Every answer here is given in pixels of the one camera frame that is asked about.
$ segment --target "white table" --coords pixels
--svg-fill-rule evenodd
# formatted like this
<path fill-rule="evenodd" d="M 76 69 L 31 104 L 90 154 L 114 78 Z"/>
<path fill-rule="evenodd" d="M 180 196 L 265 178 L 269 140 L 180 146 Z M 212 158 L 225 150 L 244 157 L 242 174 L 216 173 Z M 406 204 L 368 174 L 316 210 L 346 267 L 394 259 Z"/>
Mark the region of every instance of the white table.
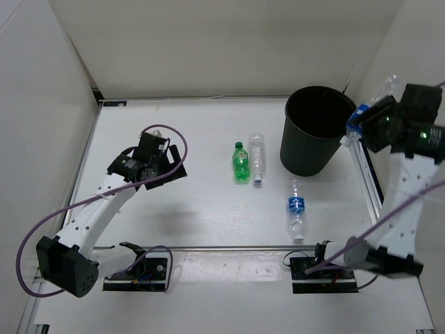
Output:
<path fill-rule="evenodd" d="M 279 158 L 285 101 L 131 100 L 102 108 L 76 200 L 95 192 L 112 160 L 136 145 L 140 130 L 150 124 L 182 132 L 189 156 L 187 178 L 141 189 L 98 246 L 130 241 L 240 249 L 178 249 L 167 294 L 103 292 L 100 282 L 82 299 L 62 294 L 41 301 L 35 322 L 50 324 L 50 334 L 415 333 L 432 328 L 416 279 L 379 278 L 359 294 L 291 293 L 290 273 L 280 266 L 286 252 L 269 248 L 292 244 L 286 230 L 286 184 L 292 174 Z M 175 135 L 161 132 L 183 152 Z M 267 175 L 260 189 L 235 184 L 231 165 L 235 142 L 247 144 L 252 132 L 266 139 Z M 307 201 L 305 244 L 346 241 L 372 224 L 365 201 L 372 196 L 362 187 L 347 149 L 340 148 L 318 175 L 299 180 Z M 372 277 L 356 275 L 359 284 Z"/>

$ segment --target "bottle with blue label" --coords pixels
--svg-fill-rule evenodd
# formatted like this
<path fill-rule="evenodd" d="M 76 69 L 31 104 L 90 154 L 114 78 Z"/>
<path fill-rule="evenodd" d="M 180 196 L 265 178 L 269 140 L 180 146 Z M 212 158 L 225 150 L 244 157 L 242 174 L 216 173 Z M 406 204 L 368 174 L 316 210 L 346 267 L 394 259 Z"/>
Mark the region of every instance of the bottle with blue label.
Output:
<path fill-rule="evenodd" d="M 385 81 L 378 86 L 368 97 L 360 104 L 357 110 L 349 118 L 352 120 L 358 115 L 366 113 L 366 111 L 371 108 L 374 104 L 379 102 L 383 97 L 388 95 L 393 95 L 397 101 L 400 101 L 403 91 L 405 90 L 406 82 L 396 75 L 391 75 L 385 79 Z M 358 141 L 362 137 L 362 129 L 354 125 L 346 123 L 346 135 L 340 140 L 342 145 L 350 147 L 353 142 Z"/>
<path fill-rule="evenodd" d="M 301 241 L 307 233 L 307 219 L 305 214 L 305 199 L 300 194 L 297 180 L 289 180 L 289 232 L 296 241 Z"/>

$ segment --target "white bottle cap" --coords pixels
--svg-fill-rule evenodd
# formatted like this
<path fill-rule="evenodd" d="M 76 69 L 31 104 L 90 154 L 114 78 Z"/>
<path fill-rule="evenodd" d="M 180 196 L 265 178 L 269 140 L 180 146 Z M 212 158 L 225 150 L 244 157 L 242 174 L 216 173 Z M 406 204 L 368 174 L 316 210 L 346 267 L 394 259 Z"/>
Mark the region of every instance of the white bottle cap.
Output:
<path fill-rule="evenodd" d="M 253 182 L 255 182 L 255 183 L 262 183 L 263 182 L 263 176 L 261 174 L 253 175 Z"/>
<path fill-rule="evenodd" d="M 349 148 L 353 144 L 353 141 L 349 137 L 343 136 L 343 138 L 340 140 L 340 144 Z"/>

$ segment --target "plastic bottle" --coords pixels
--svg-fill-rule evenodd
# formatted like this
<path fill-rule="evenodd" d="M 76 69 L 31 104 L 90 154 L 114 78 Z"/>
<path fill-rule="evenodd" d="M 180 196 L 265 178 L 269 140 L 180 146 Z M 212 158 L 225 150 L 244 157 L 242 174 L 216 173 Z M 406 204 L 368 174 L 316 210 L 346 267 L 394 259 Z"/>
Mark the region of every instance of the plastic bottle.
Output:
<path fill-rule="evenodd" d="M 289 231 L 295 240 L 303 240 L 307 232 L 307 219 L 305 214 L 305 199 L 301 197 L 297 180 L 289 180 L 288 195 Z"/>
<path fill-rule="evenodd" d="M 240 141 L 235 143 L 232 161 L 234 163 L 235 179 L 241 182 L 248 181 L 250 176 L 249 158 L 248 153 L 243 148 L 243 143 Z"/>
<path fill-rule="evenodd" d="M 403 91 L 405 90 L 406 82 L 396 75 L 391 75 L 385 79 L 385 81 L 375 89 L 362 104 L 355 110 L 350 120 L 366 112 L 371 106 L 379 102 L 383 97 L 387 95 L 393 95 L 397 101 L 400 101 Z M 352 125 L 346 125 L 346 135 L 340 140 L 342 145 L 350 147 L 354 141 L 358 141 L 362 137 L 362 130 L 359 127 Z"/>
<path fill-rule="evenodd" d="M 261 184 L 264 172 L 266 172 L 266 158 L 264 156 L 264 136 L 255 132 L 249 136 L 250 169 L 253 174 L 253 182 Z"/>

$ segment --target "black trash bin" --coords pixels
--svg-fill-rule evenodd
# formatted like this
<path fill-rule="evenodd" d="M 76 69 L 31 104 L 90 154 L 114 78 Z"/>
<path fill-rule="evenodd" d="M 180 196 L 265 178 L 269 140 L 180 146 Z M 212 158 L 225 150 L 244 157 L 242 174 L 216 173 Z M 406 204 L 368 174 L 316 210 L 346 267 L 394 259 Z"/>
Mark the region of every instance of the black trash bin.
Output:
<path fill-rule="evenodd" d="M 287 100 L 280 159 L 296 175 L 312 176 L 326 166 L 340 147 L 354 102 L 329 87 L 297 90 Z"/>

